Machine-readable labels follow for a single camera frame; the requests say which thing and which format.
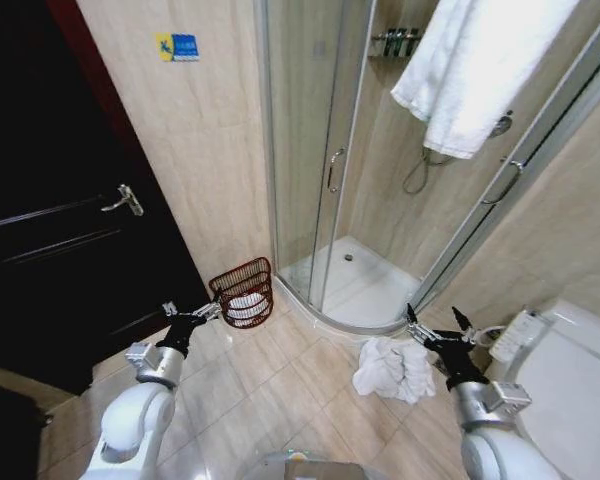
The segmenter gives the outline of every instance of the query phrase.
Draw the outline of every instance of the toilet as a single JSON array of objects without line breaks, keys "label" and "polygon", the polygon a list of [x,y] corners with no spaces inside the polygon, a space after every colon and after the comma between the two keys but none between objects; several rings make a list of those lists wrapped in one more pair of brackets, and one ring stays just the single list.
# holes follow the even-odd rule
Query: toilet
[{"label": "toilet", "polygon": [[553,300],[520,312],[489,353],[487,376],[532,398],[518,433],[565,478],[600,479],[600,317]]}]

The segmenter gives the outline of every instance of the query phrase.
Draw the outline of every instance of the toilet seat control panel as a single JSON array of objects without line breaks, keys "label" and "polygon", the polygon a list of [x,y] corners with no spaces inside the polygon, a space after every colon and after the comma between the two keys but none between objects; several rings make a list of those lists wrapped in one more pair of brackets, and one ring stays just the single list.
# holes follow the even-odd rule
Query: toilet seat control panel
[{"label": "toilet seat control panel", "polygon": [[509,363],[521,348],[533,342],[545,328],[546,323],[538,316],[522,311],[489,349],[489,354],[500,362]]}]

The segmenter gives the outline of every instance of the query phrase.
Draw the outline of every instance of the shower door handle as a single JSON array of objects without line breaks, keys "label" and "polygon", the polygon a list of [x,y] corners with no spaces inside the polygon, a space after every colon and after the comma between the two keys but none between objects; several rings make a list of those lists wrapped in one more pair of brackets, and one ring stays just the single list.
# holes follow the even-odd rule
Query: shower door handle
[{"label": "shower door handle", "polygon": [[331,186],[331,178],[333,177],[333,166],[336,164],[336,161],[338,160],[338,158],[341,155],[344,155],[344,152],[346,151],[346,149],[344,147],[340,147],[336,153],[334,153],[333,155],[331,155],[331,160],[329,160],[329,176],[327,177],[327,188],[329,189],[329,191],[331,193],[336,193],[338,190],[340,190],[339,187],[332,187]]},{"label": "shower door handle", "polygon": [[507,184],[507,186],[504,188],[504,190],[502,191],[502,193],[500,194],[500,196],[497,199],[482,200],[480,202],[480,203],[482,203],[482,205],[496,205],[496,204],[500,203],[504,199],[504,197],[507,196],[507,193],[509,193],[509,191],[511,191],[511,189],[516,184],[516,182],[520,179],[520,176],[522,176],[522,172],[524,172],[525,165],[521,162],[516,162],[513,160],[509,162],[509,165],[512,165],[512,166],[516,167],[516,169],[517,169],[513,178],[509,181],[509,183]]}]

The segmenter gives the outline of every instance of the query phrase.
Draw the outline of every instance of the door handle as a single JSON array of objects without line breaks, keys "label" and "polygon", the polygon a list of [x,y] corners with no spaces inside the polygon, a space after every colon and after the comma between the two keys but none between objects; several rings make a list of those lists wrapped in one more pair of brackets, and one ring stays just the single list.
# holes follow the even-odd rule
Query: door handle
[{"label": "door handle", "polygon": [[131,187],[122,183],[118,187],[118,191],[120,192],[120,195],[122,196],[122,198],[120,200],[118,200],[116,203],[114,203],[113,205],[107,205],[106,207],[102,207],[100,209],[101,211],[110,212],[111,210],[115,210],[116,208],[127,204],[127,205],[129,205],[129,208],[131,209],[131,211],[133,212],[134,215],[136,215],[138,217],[141,217],[142,215],[144,215],[144,208],[142,208],[142,205],[140,205],[140,202],[138,201],[138,198],[133,193],[133,190],[131,190]]},{"label": "door handle", "polygon": [[515,160],[512,160],[509,162],[509,165],[513,165],[514,167],[516,167],[516,174],[511,180],[509,180],[509,183],[507,183],[507,186],[504,188],[504,190],[496,200],[482,200],[480,202],[482,205],[496,205],[500,203],[504,199],[504,197],[507,196],[507,193],[509,193],[509,191],[513,188],[516,182],[520,179],[522,172],[524,172],[524,164],[522,162],[516,162]]},{"label": "door handle", "polygon": [[344,147],[340,147],[336,153],[334,153],[331,156],[331,160],[329,160],[329,177],[327,178],[327,188],[329,189],[329,191],[331,193],[336,193],[338,190],[340,190],[339,187],[332,187],[331,186],[331,177],[333,176],[333,166],[335,165],[336,161],[338,160],[338,158],[341,155],[344,155],[344,152],[346,152],[346,149]]}]

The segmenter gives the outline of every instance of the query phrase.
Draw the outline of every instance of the tiled floor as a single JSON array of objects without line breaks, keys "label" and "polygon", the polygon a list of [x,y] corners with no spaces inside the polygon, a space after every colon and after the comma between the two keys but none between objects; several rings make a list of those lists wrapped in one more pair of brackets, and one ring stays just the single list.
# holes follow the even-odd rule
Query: tiled floor
[{"label": "tiled floor", "polygon": [[[360,397],[351,386],[351,347],[322,336],[291,306],[278,295],[260,327],[214,321],[195,330],[160,452],[161,478],[242,478],[261,455],[289,448],[371,465],[391,479],[466,478],[441,377],[438,395],[415,407]],[[39,479],[80,477],[106,406],[134,383],[122,354],[98,365],[95,376],[44,430]]]}]

